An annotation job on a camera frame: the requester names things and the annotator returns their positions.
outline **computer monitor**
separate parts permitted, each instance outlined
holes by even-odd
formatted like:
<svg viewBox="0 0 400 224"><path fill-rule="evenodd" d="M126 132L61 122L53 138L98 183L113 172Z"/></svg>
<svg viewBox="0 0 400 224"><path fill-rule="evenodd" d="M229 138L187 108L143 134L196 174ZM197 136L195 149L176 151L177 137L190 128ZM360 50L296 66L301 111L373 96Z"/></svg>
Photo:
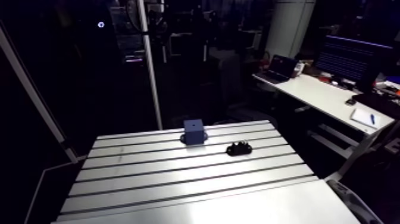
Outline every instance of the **computer monitor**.
<svg viewBox="0 0 400 224"><path fill-rule="evenodd" d="M326 36L314 66L335 77L354 81L361 91L369 91L393 56L391 46Z"/></svg>
<svg viewBox="0 0 400 224"><path fill-rule="evenodd" d="M297 60L286 58L280 55L274 55L271 60L270 67L268 68L270 71L273 71L278 74L282 74L286 77L292 77L293 71L297 65Z"/></svg>

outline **pen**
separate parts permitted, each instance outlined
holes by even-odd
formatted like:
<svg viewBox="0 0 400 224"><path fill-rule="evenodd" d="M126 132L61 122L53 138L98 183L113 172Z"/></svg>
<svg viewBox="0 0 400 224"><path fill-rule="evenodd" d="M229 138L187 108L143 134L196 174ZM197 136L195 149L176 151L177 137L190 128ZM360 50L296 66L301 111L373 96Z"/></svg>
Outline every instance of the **pen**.
<svg viewBox="0 0 400 224"><path fill-rule="evenodd" d="M375 125L375 117L373 114L371 114L371 121L372 121L372 124Z"/></svg>

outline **paper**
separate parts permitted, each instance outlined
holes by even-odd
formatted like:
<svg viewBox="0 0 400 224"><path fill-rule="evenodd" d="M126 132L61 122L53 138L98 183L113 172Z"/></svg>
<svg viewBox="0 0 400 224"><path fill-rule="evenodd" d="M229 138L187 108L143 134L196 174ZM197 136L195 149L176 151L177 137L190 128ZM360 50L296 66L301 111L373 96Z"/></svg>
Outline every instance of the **paper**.
<svg viewBox="0 0 400 224"><path fill-rule="evenodd" d="M350 119L375 129L378 129L380 122L379 116L366 112L362 109L355 109L351 114Z"/></svg>

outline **blue cube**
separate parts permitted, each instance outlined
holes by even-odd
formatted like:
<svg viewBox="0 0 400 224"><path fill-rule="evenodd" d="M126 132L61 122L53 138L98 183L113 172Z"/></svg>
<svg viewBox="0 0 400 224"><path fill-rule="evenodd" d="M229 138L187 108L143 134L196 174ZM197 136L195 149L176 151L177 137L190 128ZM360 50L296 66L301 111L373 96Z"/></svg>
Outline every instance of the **blue cube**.
<svg viewBox="0 0 400 224"><path fill-rule="evenodd" d="M185 120L183 122L185 127L185 143L186 145L203 144L205 140L203 121Z"/></svg>

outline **laptop screen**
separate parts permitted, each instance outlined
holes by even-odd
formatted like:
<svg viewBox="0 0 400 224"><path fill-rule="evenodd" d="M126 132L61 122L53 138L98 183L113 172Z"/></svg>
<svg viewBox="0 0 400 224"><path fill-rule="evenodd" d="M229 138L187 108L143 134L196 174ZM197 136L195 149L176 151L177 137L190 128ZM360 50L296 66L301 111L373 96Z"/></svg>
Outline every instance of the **laptop screen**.
<svg viewBox="0 0 400 224"><path fill-rule="evenodd" d="M297 60L274 55L269 70L284 75L286 77L292 77L296 65Z"/></svg>

